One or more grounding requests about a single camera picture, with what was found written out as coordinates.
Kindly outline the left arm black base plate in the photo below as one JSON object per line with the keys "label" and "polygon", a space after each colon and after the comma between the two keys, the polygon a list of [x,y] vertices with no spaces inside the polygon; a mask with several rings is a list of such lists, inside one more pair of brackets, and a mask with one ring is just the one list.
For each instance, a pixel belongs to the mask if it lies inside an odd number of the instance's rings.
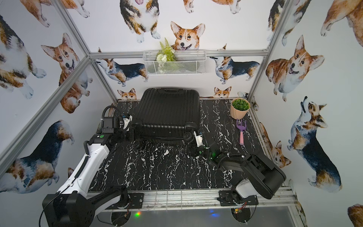
{"label": "left arm black base plate", "polygon": [[141,209],[144,200],[144,193],[131,193],[127,197],[121,197],[121,200],[110,207],[107,210],[127,210],[127,209]]}

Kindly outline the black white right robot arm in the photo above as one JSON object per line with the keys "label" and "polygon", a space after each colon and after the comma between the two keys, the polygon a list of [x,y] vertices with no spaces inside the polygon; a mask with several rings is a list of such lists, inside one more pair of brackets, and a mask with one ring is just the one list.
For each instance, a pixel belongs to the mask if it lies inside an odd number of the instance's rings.
{"label": "black white right robot arm", "polygon": [[258,195],[272,199],[286,180],[285,173],[263,153],[229,154],[222,152],[211,133],[192,133],[197,154],[207,159],[217,170],[242,172],[246,178],[232,187],[230,196],[223,202],[242,204]]}

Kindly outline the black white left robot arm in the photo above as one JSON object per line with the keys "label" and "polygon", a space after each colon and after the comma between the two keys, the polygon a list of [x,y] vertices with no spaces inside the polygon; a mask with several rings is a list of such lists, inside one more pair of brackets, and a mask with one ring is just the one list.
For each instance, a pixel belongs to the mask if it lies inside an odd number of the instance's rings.
{"label": "black white left robot arm", "polygon": [[40,216],[46,218],[48,226],[89,227],[98,214],[117,203],[130,207],[131,199],[124,185],[112,186],[91,198],[88,191],[103,161],[119,143],[133,137],[132,119],[132,115],[121,113],[115,106],[104,109],[100,129],[83,143],[85,154],[75,172],[55,194],[43,200]]}

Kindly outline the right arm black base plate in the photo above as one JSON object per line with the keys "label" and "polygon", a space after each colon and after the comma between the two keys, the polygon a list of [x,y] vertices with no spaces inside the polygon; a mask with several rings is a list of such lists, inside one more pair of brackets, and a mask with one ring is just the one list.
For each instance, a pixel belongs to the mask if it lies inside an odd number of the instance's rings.
{"label": "right arm black base plate", "polygon": [[258,199],[255,196],[249,196],[247,198],[241,197],[236,191],[221,190],[218,192],[217,200],[221,206],[242,206],[246,205],[258,205]]}

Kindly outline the black hard-shell suitcase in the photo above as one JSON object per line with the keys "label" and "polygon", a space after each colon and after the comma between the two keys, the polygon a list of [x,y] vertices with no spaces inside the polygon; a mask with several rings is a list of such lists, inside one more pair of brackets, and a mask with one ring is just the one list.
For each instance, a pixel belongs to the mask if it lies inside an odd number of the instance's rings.
{"label": "black hard-shell suitcase", "polygon": [[199,93],[193,89],[147,89],[131,121],[136,140],[176,145],[192,143],[199,126]]}

